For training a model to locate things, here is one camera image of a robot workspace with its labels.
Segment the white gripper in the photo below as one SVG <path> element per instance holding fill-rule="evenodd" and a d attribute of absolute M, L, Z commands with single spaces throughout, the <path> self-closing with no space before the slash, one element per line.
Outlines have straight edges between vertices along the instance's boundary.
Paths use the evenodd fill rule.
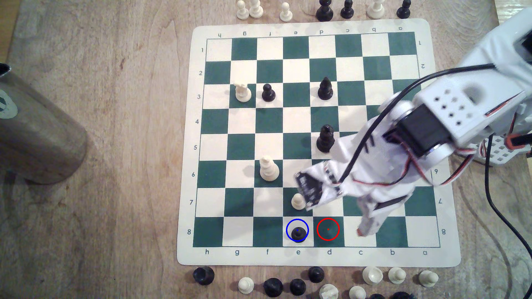
<path fill-rule="evenodd" d="M 386 139 L 390 125 L 378 125 L 363 144 L 360 155 L 351 167 L 347 177 L 340 182 L 349 167 L 349 162 L 360 145 L 370 125 L 353 135 L 336 140 L 328 161 L 334 183 L 346 195 L 361 197 L 370 195 L 374 199 L 357 202 L 362 220 L 357 228 L 358 236 L 376 234 L 389 214 L 404 205 L 408 199 L 396 199 L 412 194 L 421 176 L 404 147 L 396 140 Z"/>

